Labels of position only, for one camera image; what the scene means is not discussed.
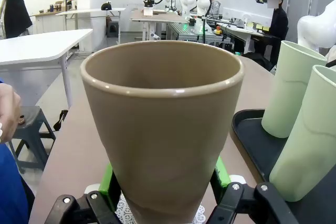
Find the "person's right hand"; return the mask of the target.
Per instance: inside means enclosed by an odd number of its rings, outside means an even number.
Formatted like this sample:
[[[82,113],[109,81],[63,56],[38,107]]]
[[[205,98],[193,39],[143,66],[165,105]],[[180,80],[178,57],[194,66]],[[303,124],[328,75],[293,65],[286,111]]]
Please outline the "person's right hand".
[[[20,118],[20,96],[12,86],[1,83],[1,143],[12,139]]]

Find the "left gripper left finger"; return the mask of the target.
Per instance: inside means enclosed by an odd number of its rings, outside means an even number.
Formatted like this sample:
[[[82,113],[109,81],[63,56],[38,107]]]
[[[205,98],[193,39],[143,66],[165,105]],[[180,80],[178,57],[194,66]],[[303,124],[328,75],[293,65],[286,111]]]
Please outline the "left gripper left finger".
[[[121,223],[116,214],[121,188],[108,165],[98,189],[89,189],[80,198],[59,196],[45,223]]]

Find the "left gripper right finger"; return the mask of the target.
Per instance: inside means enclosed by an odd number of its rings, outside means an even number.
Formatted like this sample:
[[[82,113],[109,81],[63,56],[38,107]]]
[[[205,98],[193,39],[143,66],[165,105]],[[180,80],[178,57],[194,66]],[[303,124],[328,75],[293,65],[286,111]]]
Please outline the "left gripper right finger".
[[[210,184],[217,205],[207,223],[233,223],[238,214],[248,215],[254,223],[298,223],[273,184],[264,182],[252,188],[233,182],[221,158]]]

